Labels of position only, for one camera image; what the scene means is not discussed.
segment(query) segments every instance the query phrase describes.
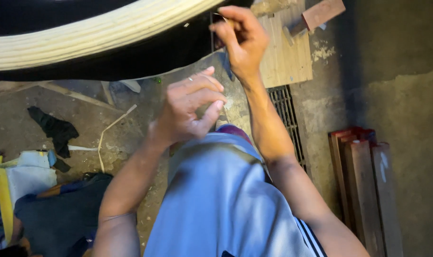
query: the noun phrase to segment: person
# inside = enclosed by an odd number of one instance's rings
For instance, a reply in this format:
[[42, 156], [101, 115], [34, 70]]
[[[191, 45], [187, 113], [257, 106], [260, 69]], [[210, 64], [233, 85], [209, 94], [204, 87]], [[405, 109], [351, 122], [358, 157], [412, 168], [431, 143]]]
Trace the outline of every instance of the person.
[[[223, 21], [209, 28], [226, 45], [245, 90], [262, 158], [240, 133], [208, 133], [227, 101], [223, 86], [211, 77], [213, 67], [169, 85], [162, 113], [105, 192], [93, 255], [140, 256], [136, 210], [162, 153], [188, 140], [169, 161], [168, 188], [144, 256], [367, 257], [295, 158], [259, 72], [266, 32], [249, 9], [218, 11], [233, 27]], [[208, 102], [197, 119], [195, 110]]]

